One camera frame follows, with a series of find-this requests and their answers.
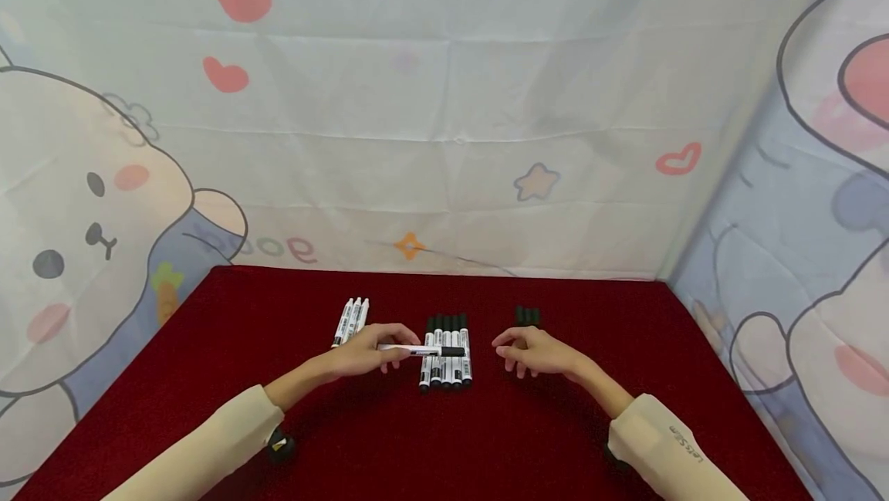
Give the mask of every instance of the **red velvet cloth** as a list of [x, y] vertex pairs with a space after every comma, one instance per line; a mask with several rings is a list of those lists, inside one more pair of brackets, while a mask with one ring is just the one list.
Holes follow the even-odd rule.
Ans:
[[560, 376], [504, 372], [490, 343], [516, 304], [650, 392], [695, 432], [750, 499], [809, 499], [683, 306], [661, 283], [213, 269], [111, 386], [18, 500], [100, 499], [222, 403], [326, 350], [343, 304], [421, 335], [435, 313], [468, 314], [475, 384], [417, 391], [420, 359], [339, 380], [287, 414], [294, 458], [264, 453], [209, 499], [657, 499], [606, 455], [608, 419]]

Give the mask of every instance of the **white marker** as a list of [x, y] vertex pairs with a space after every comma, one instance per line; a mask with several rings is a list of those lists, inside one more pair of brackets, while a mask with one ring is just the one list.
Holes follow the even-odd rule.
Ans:
[[[433, 318], [429, 318], [426, 320], [426, 340], [424, 344], [426, 347], [432, 347], [432, 344], [435, 342], [435, 321]], [[423, 358], [423, 363], [420, 365], [420, 393], [426, 394], [429, 391], [429, 379], [431, 379], [432, 375], [432, 356], [426, 356]]]
[[466, 350], [458, 347], [426, 347], [420, 344], [378, 344], [377, 350], [405, 349], [411, 351], [411, 356], [427, 356], [431, 358], [444, 358], [450, 360], [460, 358], [466, 354]]
[[[451, 316], [451, 325], [448, 327], [451, 330], [451, 347], [462, 347], [458, 316]], [[455, 361], [451, 361], [451, 372], [454, 374], [452, 377], [454, 378], [455, 389], [460, 389], [463, 385], [463, 356], [460, 356]]]
[[358, 296], [355, 299], [355, 303], [352, 304], [352, 313], [349, 315], [349, 326], [346, 327], [346, 336], [343, 338], [343, 342], [349, 341], [353, 335], [355, 335], [355, 326], [358, 324], [358, 316], [361, 314], [361, 296]]
[[466, 313], [460, 314], [460, 347], [466, 350], [466, 356], [463, 357], [463, 386], [468, 388], [472, 385], [472, 360], [469, 356], [469, 329], [466, 327]]
[[[435, 314], [435, 331], [433, 332], [432, 344], [434, 347], [442, 345], [442, 315]], [[432, 378], [429, 380], [429, 386], [432, 388], [440, 388], [442, 384], [442, 359], [437, 356], [432, 359]]]
[[[451, 348], [451, 316], [442, 320], [442, 348]], [[454, 360], [445, 358], [442, 361], [442, 386], [449, 389], [454, 384]]]
[[346, 303], [346, 306], [343, 308], [343, 315], [340, 316], [340, 325], [336, 327], [336, 335], [333, 336], [333, 344], [331, 348], [339, 347], [344, 343], [343, 339], [346, 337], [346, 329], [349, 327], [349, 317], [352, 314], [352, 299], [349, 298], [349, 302]]
[[364, 327], [364, 322], [367, 321], [367, 311], [370, 309], [370, 299], [365, 298], [364, 302], [361, 304], [361, 313], [358, 314], [358, 321], [355, 324], [355, 332], [361, 331], [362, 327]]

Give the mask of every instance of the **beige sleeve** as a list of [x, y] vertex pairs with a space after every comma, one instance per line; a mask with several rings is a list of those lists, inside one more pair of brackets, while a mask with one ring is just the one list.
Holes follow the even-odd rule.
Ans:
[[105, 501], [192, 501], [265, 447], [283, 413], [262, 385], [224, 403], [210, 418], [166, 449]]
[[691, 430], [651, 395], [640, 395], [610, 423], [608, 449], [667, 501], [747, 501]]

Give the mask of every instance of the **black marker cap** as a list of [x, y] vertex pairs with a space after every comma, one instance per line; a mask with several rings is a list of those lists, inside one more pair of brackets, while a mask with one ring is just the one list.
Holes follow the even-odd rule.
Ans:
[[463, 347], [442, 347], [442, 356], [466, 356]]

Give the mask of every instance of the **right hand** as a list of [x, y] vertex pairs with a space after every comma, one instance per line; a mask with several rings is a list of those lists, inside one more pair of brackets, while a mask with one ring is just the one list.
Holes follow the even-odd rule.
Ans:
[[510, 327], [500, 333], [491, 345], [496, 347], [497, 355], [505, 360], [505, 371], [511, 372], [515, 368], [519, 379], [525, 377], [527, 370], [531, 370], [532, 377], [543, 372], [563, 374], [577, 381], [580, 367], [590, 360], [534, 326]]

